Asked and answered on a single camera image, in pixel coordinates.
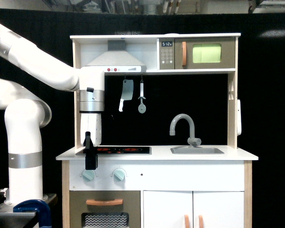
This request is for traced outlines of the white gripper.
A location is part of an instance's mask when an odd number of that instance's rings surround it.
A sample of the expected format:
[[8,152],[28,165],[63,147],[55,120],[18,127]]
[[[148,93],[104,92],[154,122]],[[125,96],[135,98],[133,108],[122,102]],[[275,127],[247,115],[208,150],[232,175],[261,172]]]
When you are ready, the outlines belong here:
[[98,167],[97,146],[102,141],[102,120],[101,114],[82,113],[80,122],[80,140],[84,146],[85,169],[96,170]]

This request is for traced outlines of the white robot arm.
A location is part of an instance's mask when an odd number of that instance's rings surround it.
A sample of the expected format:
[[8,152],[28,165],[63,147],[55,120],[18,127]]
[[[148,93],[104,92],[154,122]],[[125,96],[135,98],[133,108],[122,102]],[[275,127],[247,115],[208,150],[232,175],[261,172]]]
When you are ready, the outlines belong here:
[[[73,68],[39,49],[34,43],[0,24],[0,57],[46,85],[79,92],[81,144],[100,145],[104,110],[105,73],[97,66]],[[43,198],[40,129],[52,117],[50,107],[18,83],[0,79],[0,110],[9,153],[9,202],[17,205]]]

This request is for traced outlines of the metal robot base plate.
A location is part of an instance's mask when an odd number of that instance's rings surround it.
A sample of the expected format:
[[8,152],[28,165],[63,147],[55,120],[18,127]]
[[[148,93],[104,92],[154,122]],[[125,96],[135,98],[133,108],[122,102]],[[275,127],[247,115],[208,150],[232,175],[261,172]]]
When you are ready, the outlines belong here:
[[14,205],[0,201],[0,228],[51,228],[51,208],[57,203],[56,194],[42,199],[30,199]]

